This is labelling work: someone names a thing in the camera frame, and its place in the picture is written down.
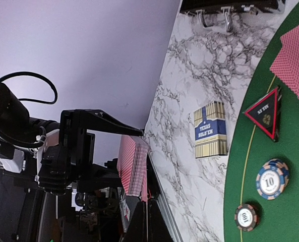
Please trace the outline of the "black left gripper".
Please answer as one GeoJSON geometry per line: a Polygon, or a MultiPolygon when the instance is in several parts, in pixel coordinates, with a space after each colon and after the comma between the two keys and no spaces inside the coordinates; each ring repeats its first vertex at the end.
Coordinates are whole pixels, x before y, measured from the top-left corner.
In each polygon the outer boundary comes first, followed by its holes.
{"type": "Polygon", "coordinates": [[[59,124],[58,144],[49,146],[41,157],[38,185],[45,192],[63,195],[92,163],[88,130],[129,136],[143,136],[141,129],[128,126],[101,109],[64,110],[59,124]]]}

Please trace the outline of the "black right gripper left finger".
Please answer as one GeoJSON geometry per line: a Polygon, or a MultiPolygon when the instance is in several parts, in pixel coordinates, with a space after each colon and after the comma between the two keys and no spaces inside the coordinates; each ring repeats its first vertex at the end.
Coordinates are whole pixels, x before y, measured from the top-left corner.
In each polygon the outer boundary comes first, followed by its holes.
{"type": "Polygon", "coordinates": [[[124,242],[146,242],[147,239],[147,207],[145,202],[139,202],[131,217],[124,242]]]}

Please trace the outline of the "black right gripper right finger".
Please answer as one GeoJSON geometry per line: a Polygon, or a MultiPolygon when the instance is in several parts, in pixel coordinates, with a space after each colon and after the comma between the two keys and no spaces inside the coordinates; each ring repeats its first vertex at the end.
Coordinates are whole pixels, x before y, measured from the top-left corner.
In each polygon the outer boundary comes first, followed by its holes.
{"type": "Polygon", "coordinates": [[[156,200],[149,200],[149,241],[173,242],[156,200]]]}

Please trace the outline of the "red playing card deck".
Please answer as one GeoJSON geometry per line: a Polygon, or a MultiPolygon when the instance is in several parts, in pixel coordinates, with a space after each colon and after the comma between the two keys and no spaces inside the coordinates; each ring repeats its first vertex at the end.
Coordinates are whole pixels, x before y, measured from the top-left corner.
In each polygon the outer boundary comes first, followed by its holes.
{"type": "Polygon", "coordinates": [[[147,155],[148,144],[137,136],[121,137],[117,170],[123,188],[128,196],[148,201],[147,191],[147,155]]]}

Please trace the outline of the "red chip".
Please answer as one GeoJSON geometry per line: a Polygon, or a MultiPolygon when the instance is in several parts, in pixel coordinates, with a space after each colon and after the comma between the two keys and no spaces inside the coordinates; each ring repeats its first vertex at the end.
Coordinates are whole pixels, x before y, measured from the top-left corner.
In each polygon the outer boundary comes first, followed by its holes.
{"type": "Polygon", "coordinates": [[[234,214],[237,228],[244,232],[250,232],[260,222],[260,208],[257,203],[249,202],[239,205],[234,214]]]}

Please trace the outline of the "chip stack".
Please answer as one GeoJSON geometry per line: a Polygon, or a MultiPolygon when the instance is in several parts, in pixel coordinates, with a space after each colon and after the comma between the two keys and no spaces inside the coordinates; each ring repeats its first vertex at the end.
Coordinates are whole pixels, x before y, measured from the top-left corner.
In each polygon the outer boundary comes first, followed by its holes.
{"type": "Polygon", "coordinates": [[[274,200],[283,194],[289,178],[290,170],[287,164],[278,158],[270,159],[257,174],[257,192],[266,200],[274,200]]]}

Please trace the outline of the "triangular all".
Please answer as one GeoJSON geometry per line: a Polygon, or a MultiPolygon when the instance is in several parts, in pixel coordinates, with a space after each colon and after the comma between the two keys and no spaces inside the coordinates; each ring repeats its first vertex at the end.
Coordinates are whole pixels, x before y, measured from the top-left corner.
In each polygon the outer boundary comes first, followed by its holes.
{"type": "Polygon", "coordinates": [[[281,99],[281,87],[276,86],[243,112],[273,142],[279,141],[281,99]]]}

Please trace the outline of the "dealt cards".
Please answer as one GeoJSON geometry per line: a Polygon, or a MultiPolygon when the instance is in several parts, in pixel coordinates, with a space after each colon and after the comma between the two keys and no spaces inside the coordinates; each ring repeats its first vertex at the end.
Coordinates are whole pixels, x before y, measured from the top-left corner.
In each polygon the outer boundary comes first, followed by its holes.
{"type": "Polygon", "coordinates": [[[280,37],[282,48],[270,67],[299,99],[299,25],[280,37]]]}

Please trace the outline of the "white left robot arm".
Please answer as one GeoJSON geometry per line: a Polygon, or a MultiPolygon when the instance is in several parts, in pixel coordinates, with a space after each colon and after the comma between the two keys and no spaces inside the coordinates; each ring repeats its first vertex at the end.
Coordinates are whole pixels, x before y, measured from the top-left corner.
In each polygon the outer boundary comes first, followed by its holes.
{"type": "Polygon", "coordinates": [[[82,216],[98,215],[97,190],[122,186],[111,165],[93,163],[95,132],[143,136],[143,131],[119,122],[100,109],[64,110],[60,122],[32,118],[28,113],[0,119],[0,163],[15,177],[36,182],[38,187],[59,196],[58,217],[72,219],[75,212],[64,203],[72,197],[82,216]]]}

